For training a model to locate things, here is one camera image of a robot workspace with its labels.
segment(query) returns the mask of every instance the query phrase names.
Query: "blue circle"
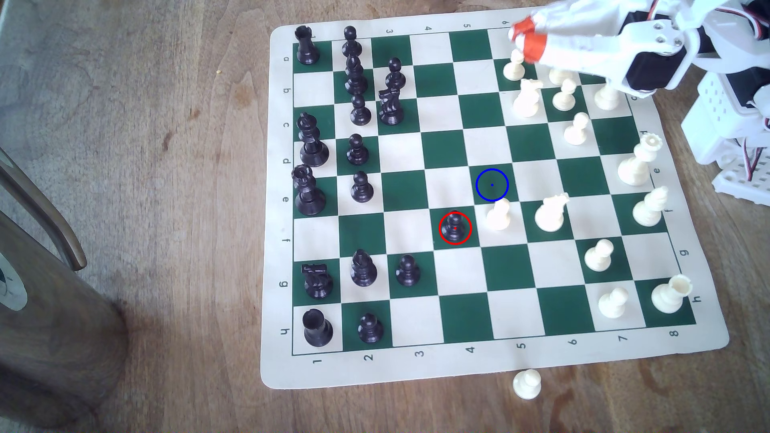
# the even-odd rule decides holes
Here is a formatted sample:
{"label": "blue circle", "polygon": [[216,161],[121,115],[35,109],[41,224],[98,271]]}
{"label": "blue circle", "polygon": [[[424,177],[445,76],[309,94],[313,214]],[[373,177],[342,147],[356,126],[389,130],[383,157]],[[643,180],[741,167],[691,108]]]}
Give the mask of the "blue circle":
{"label": "blue circle", "polygon": [[[485,196],[481,195],[481,191],[479,191],[479,179],[481,179],[481,175],[482,175],[482,174],[484,174],[484,173],[486,173],[486,172],[488,172],[488,171],[496,171],[496,172],[498,172],[499,174],[503,175],[503,178],[505,178],[505,192],[503,193],[503,195],[502,195],[502,196],[499,196],[498,198],[496,198],[496,199],[493,199],[493,200],[492,200],[492,199],[488,199],[488,198],[486,198]],[[484,200],[486,200],[486,201],[491,201],[491,202],[496,202],[496,201],[498,201],[499,199],[501,199],[501,198],[505,197],[505,196],[506,196],[506,194],[508,194],[508,189],[509,189],[509,188],[511,188],[511,183],[510,183],[510,182],[508,182],[508,176],[505,176],[505,173],[501,172],[501,171],[500,171],[500,170],[498,170],[498,169],[486,169],[486,170],[484,170],[483,172],[479,173],[479,175],[476,177],[476,193],[479,195],[479,197],[481,197],[482,199],[484,199]]]}

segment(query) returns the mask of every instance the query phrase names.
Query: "white pawn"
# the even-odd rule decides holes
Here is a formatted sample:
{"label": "white pawn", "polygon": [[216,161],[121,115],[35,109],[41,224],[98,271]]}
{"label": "white pawn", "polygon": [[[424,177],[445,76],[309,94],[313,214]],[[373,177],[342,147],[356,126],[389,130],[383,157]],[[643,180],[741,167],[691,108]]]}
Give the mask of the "white pawn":
{"label": "white pawn", "polygon": [[692,281],[682,274],[674,275],[667,284],[652,290],[652,304],[662,313],[676,313],[681,308],[682,300],[690,293]]}
{"label": "white pawn", "polygon": [[588,114],[579,112],[572,119],[572,124],[564,130],[564,140],[573,146],[580,146],[587,138],[585,129],[588,127]]}
{"label": "white pawn", "polygon": [[514,377],[514,392],[524,400],[531,400],[540,394],[541,377],[537,370],[524,370]]}
{"label": "white pawn", "polygon": [[494,202],[492,210],[487,212],[487,225],[492,230],[504,230],[511,223],[511,215],[508,215],[510,209],[511,202],[505,197]]}
{"label": "white pawn", "polygon": [[610,319],[617,319],[625,312],[625,303],[628,300],[628,290],[616,287],[612,292],[603,294],[599,298],[599,311]]}
{"label": "white pawn", "polygon": [[662,210],[666,207],[666,200],[668,200],[668,187],[659,186],[644,196],[644,200],[636,203],[631,215],[640,225],[652,227],[660,222],[663,216]]}
{"label": "white pawn", "polygon": [[647,163],[655,161],[658,151],[663,147],[661,137],[644,133],[638,145],[634,146],[634,156],[621,161],[618,166],[618,176],[628,185],[640,186],[650,177]]}
{"label": "white pawn", "polygon": [[554,95],[553,104],[554,108],[560,111],[569,111],[575,107],[575,97],[572,95],[575,93],[575,89],[578,88],[578,84],[571,78],[566,78],[561,83],[561,91]]}
{"label": "white pawn", "polygon": [[594,272],[603,272],[610,267],[610,254],[614,250],[612,242],[608,239],[599,240],[596,247],[589,248],[583,256],[585,266]]}

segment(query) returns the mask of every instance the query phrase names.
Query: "wooden table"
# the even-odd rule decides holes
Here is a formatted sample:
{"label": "wooden table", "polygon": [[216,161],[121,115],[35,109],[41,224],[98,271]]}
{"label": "wooden table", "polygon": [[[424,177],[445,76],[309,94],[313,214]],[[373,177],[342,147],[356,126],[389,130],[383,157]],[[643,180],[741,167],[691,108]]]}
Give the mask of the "wooden table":
{"label": "wooden table", "polygon": [[[770,428],[770,208],[718,195],[679,126],[702,72],[654,100],[727,318],[726,349],[513,373],[274,391],[259,379],[270,32],[509,8],[476,0],[8,0],[0,145],[69,220],[81,276],[125,310],[105,431],[747,431]],[[6,212],[49,249],[11,198]],[[24,430],[13,423],[0,430]]]}

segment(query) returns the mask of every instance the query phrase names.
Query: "red circle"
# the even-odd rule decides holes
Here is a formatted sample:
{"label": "red circle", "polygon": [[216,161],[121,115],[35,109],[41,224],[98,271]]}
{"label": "red circle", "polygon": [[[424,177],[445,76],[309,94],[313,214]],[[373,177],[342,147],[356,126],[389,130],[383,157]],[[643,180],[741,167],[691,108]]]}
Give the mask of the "red circle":
{"label": "red circle", "polygon": [[[446,219],[446,218],[447,218],[449,215],[451,215],[451,214],[453,214],[453,213],[459,213],[459,214],[460,214],[460,215],[462,215],[462,216],[465,218],[465,220],[468,222],[468,236],[466,236],[466,237],[465,237],[465,239],[461,240],[460,242],[450,242],[450,241],[448,241],[448,240],[447,240],[447,238],[446,238],[446,237],[444,237],[444,234],[443,234],[443,233],[441,233],[441,224],[443,224],[443,223],[444,223],[444,220],[445,220],[445,219]],[[439,221],[439,222],[438,222],[438,234],[439,234],[439,236],[441,236],[441,239],[443,239],[443,240],[444,240],[444,242],[446,242],[446,243],[448,243],[448,244],[450,244],[450,245],[460,245],[461,243],[465,243],[465,241],[466,241],[466,240],[469,240],[469,239],[470,239],[470,234],[471,234],[471,233],[473,233],[473,231],[474,231],[474,225],[470,223],[470,218],[468,218],[468,216],[467,216],[466,214],[462,213],[462,212],[457,212],[457,211],[454,211],[454,212],[449,212],[448,214],[444,215],[444,218],[441,218],[441,221]]]}

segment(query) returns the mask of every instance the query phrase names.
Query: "chessboard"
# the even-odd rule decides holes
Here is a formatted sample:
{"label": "chessboard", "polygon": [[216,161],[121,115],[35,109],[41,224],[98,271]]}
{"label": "chessboard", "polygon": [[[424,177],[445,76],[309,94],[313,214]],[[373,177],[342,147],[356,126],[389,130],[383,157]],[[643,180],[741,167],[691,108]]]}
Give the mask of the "chessboard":
{"label": "chessboard", "polygon": [[[539,110],[513,110],[522,81],[503,74],[514,49],[507,32],[530,11],[308,23],[299,33],[312,32],[314,62],[297,56],[300,25],[274,31],[260,366],[267,386],[485,374],[728,343],[652,98],[621,94],[616,108],[600,109],[594,95],[604,80],[576,73],[574,108],[562,111],[549,68],[525,63],[523,78],[542,84]],[[346,74],[347,26],[360,44],[356,79]],[[307,39],[300,51],[307,60]],[[390,96],[380,103],[393,58],[406,80],[395,122]],[[362,126],[351,120],[350,87],[371,116]],[[575,146],[564,132],[578,113],[588,124]],[[663,145],[649,176],[640,186],[623,182],[619,165],[651,134]],[[319,166],[302,165],[302,136]],[[361,156],[360,144],[365,162],[354,165],[348,154]],[[661,186],[662,218],[637,223],[634,207]],[[535,214],[555,196],[568,196],[563,223],[545,231]],[[509,223],[495,230],[487,214],[502,198]],[[459,222],[462,236],[447,221]],[[611,243],[611,262],[594,271],[585,254],[600,240]],[[404,276],[405,256],[418,276],[414,267]],[[691,292],[663,313],[652,292],[680,274]],[[599,300],[618,291],[627,299],[610,318]]]}

